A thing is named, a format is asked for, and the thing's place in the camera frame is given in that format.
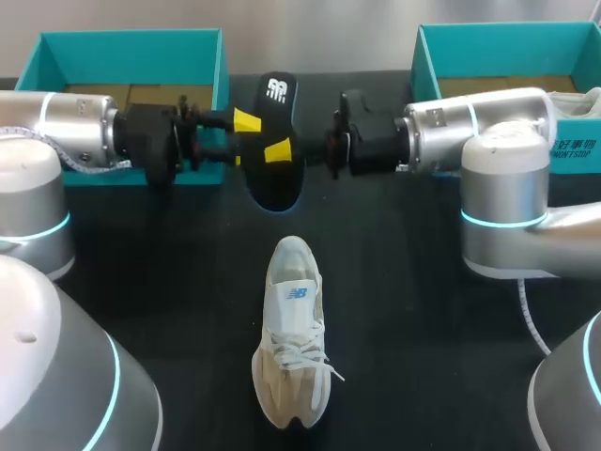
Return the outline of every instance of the black work surface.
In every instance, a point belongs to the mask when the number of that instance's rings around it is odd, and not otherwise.
[[[233,77],[250,108],[257,77]],[[401,111],[408,75],[299,77],[297,128],[330,125],[341,89]],[[235,170],[221,187],[69,188],[77,247],[61,287],[156,382],[162,450],[536,449],[526,394],[541,355],[515,283],[468,272],[460,257],[458,184],[411,175],[332,181],[307,172],[300,202],[266,214]],[[599,177],[554,177],[554,206],[601,199]],[[277,241],[300,235],[324,279],[330,404],[308,432],[273,428],[258,407],[251,356],[265,272]],[[601,285],[527,284],[532,316],[553,348],[601,306]]]

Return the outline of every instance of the shoe tongue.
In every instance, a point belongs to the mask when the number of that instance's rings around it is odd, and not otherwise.
[[[307,335],[315,323],[316,291],[313,280],[291,280],[267,288],[266,327],[275,334]]]

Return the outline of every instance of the brown cardboard insert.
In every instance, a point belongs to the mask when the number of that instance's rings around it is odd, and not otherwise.
[[[213,86],[198,85],[67,85],[65,92],[111,96],[122,111],[132,103],[177,105],[182,95],[188,97],[189,104],[210,109],[213,99]]]
[[[540,87],[546,92],[578,92],[569,75],[545,75],[542,77],[482,77],[439,78],[443,98],[465,96],[479,92],[498,91],[514,87]]]

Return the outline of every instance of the black shoe insole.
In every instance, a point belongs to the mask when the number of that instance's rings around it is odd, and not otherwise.
[[[251,196],[259,206],[270,211],[292,208],[304,181],[304,159],[295,152],[297,145],[293,116],[297,81],[286,72],[269,72],[259,80],[252,114],[261,119],[261,133],[242,136],[245,147],[241,159]],[[286,139],[292,147],[291,162],[265,163],[264,151]]]

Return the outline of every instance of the teal cardboard box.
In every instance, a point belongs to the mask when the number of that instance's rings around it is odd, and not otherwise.
[[[205,89],[206,105],[223,109],[229,102],[229,76],[222,31],[127,30],[41,33],[16,86],[17,90],[86,92],[87,87],[125,89],[125,99],[168,98],[175,105],[177,91]],[[222,144],[223,131],[198,129],[205,144]],[[219,184],[221,163],[203,163],[198,172],[178,174],[176,184]],[[65,172],[68,185],[146,184],[142,170],[102,175]]]
[[[422,25],[411,90],[415,101],[538,86],[586,93],[601,86],[601,31],[594,23]],[[601,173],[601,119],[558,121],[551,172]]]

